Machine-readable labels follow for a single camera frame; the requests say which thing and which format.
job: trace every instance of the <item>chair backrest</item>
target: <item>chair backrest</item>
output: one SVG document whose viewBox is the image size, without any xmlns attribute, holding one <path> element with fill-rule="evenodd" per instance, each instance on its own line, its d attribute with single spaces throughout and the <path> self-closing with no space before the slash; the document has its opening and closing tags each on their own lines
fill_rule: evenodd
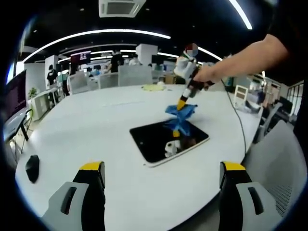
<svg viewBox="0 0 308 231">
<path fill-rule="evenodd" d="M 72 94 L 90 90 L 88 86 L 88 81 L 83 72 L 76 72 L 76 74 L 69 76 L 67 79 L 67 83 Z"/>
<path fill-rule="evenodd" d="M 258 181 L 276 200 L 284 217 L 307 181 L 303 151 L 285 122 L 278 124 L 251 148 L 244 165 L 252 181 Z"/>
<path fill-rule="evenodd" d="M 264 122 L 264 131 L 266 132 L 269 128 L 269 124 L 273 116 L 276 114 L 278 109 L 282 106 L 282 103 L 276 103 L 275 107 L 270 111 L 269 116 L 266 118 Z"/>
<path fill-rule="evenodd" d="M 149 66 L 119 66 L 119 86 L 152 84 L 152 72 Z"/>
<path fill-rule="evenodd" d="M 107 73 L 98 76 L 99 89 L 118 87 L 118 72 Z"/>
</svg>

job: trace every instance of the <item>blue cloth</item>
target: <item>blue cloth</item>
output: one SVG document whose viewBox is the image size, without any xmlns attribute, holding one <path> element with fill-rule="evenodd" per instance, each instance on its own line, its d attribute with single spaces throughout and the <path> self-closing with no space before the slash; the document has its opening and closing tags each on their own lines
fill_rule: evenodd
<svg viewBox="0 0 308 231">
<path fill-rule="evenodd" d="M 165 112 L 168 114 L 172 114 L 177 118 L 168 121 L 165 126 L 171 129 L 172 131 L 178 130 L 183 135 L 190 136 L 189 123 L 186 120 L 193 115 L 194 109 L 196 107 L 197 105 L 187 104 L 181 110 L 178 111 L 176 105 L 168 106 Z"/>
</svg>

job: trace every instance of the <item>computer mouse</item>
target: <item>computer mouse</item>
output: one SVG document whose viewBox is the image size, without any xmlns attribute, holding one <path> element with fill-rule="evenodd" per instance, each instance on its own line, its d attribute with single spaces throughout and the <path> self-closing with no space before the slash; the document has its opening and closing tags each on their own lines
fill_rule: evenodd
<svg viewBox="0 0 308 231">
<path fill-rule="evenodd" d="M 37 155 L 30 156 L 26 163 L 26 172 L 29 180 L 35 183 L 39 177 L 39 157 Z"/>
</svg>

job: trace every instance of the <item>ceiling light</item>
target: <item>ceiling light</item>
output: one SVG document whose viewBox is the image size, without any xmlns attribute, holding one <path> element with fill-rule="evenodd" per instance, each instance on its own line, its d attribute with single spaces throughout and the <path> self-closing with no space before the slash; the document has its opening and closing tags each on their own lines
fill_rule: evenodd
<svg viewBox="0 0 308 231">
<path fill-rule="evenodd" d="M 60 39 L 57 39 L 56 41 L 50 42 L 48 44 L 46 44 L 45 46 L 42 46 L 41 48 L 38 48 L 35 52 L 31 53 L 29 56 L 27 56 L 23 62 L 27 61 L 28 59 L 30 59 L 32 56 L 36 55 L 37 53 L 39 53 L 40 51 L 44 50 L 47 47 L 50 47 L 58 42 L 67 40 L 67 39 L 71 39 L 74 37 L 78 37 L 78 36 L 82 36 L 82 35 L 90 35 L 90 34 L 99 34 L 99 33 L 112 33 L 112 32 L 122 32 L 122 33 L 138 33 L 138 34 L 145 34 L 145 35 L 152 35 L 152 36 L 157 36 L 157 37 L 161 37 L 161 38 L 165 38 L 165 39 L 171 39 L 170 36 L 167 35 L 162 35 L 162 34 L 158 34 L 158 33 L 154 33 L 154 32 L 149 32 L 149 31 L 143 31 L 143 30 L 132 30 L 132 29 L 104 29 L 104 30 L 92 30 L 92 31 L 85 31 L 85 32 L 81 32 L 81 33 L 77 33 L 77 34 L 73 34 L 73 35 L 69 35 Z"/>
<path fill-rule="evenodd" d="M 240 17 L 242 18 L 242 20 L 244 21 L 246 27 L 248 30 L 252 30 L 252 26 L 246 16 L 246 14 L 244 13 L 244 11 L 242 10 L 241 6 L 237 3 L 236 0 L 229 0 L 229 2 L 233 5 L 233 7 L 236 9 L 237 13 L 239 13 Z"/>
<path fill-rule="evenodd" d="M 70 59 L 71 59 L 71 57 L 66 58 L 66 59 L 61 59 L 61 60 L 58 61 L 58 63 L 63 62 L 63 61 L 65 61 L 65 60 L 70 60 Z"/>
<path fill-rule="evenodd" d="M 136 53 L 136 50 L 120 50 L 120 52 L 132 52 L 132 53 Z"/>
<path fill-rule="evenodd" d="M 95 51 L 91 52 L 91 54 L 102 54 L 102 53 L 112 53 L 113 51 Z"/>
<path fill-rule="evenodd" d="M 216 59 L 218 59 L 220 61 L 222 60 L 222 58 L 218 57 L 217 55 L 213 54 L 212 52 L 207 51 L 206 49 L 203 49 L 201 47 L 198 47 L 198 49 L 200 51 L 204 52 L 204 53 L 207 53 L 207 54 L 211 55 L 212 57 L 214 57 L 214 58 L 216 58 Z"/>
<path fill-rule="evenodd" d="M 97 59 L 111 59 L 112 56 L 102 56 L 102 57 L 94 57 L 94 58 L 91 58 L 91 60 L 97 60 Z"/>
<path fill-rule="evenodd" d="M 178 58 L 179 57 L 178 55 L 161 53 L 161 52 L 158 52 L 157 54 L 158 55 L 163 55 L 163 56 L 168 56 L 168 57 L 173 57 L 173 58 Z"/>
<path fill-rule="evenodd" d="M 138 4 L 138 5 L 136 6 L 136 9 L 134 10 L 133 14 L 135 14 L 135 12 L 138 10 L 139 7 L 140 7 L 140 5 Z"/>
<path fill-rule="evenodd" d="M 90 52 L 91 52 L 91 51 L 83 51 L 83 52 L 71 54 L 71 56 L 78 55 L 78 54 L 86 54 L 86 53 L 90 53 Z"/>
</svg>

